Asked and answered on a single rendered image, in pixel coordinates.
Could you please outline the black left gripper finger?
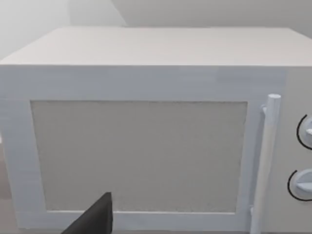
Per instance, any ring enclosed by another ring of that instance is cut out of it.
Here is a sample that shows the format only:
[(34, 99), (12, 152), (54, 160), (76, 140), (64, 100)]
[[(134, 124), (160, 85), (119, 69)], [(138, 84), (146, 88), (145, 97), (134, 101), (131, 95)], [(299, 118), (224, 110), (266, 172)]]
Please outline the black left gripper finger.
[(111, 234), (113, 231), (112, 193), (103, 194), (61, 234)]

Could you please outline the pale microwave door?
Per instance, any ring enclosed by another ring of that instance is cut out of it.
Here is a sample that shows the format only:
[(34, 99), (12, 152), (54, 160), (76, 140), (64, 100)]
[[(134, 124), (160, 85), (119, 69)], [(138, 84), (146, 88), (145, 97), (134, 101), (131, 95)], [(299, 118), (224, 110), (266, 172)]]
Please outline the pale microwave door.
[(66, 228), (111, 192), (119, 231), (247, 231), (281, 67), (1, 65), (18, 227)]

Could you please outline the pale microwave knob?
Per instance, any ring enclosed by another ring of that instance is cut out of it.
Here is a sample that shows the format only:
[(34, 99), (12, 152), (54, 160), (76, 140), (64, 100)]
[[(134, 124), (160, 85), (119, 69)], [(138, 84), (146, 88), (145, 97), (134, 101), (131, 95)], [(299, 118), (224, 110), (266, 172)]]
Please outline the pale microwave knob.
[(312, 151), (312, 116), (304, 115), (296, 128), (296, 138), (301, 146)]
[(288, 178), (287, 191), (295, 200), (312, 202), (312, 168), (293, 171)]

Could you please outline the pale microwave oven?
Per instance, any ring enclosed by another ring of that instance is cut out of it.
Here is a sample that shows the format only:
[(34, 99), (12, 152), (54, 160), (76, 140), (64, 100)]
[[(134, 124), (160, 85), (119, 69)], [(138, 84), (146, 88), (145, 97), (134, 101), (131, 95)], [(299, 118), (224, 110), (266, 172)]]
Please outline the pale microwave oven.
[[(255, 66), (284, 68), (261, 234), (312, 234), (312, 202), (287, 191), (291, 173), (312, 168), (312, 151), (299, 144), (296, 128), (312, 116), (312, 39), (284, 28), (105, 28), (57, 29), (0, 61), (1, 65)], [(251, 209), (261, 152), (253, 161)]]

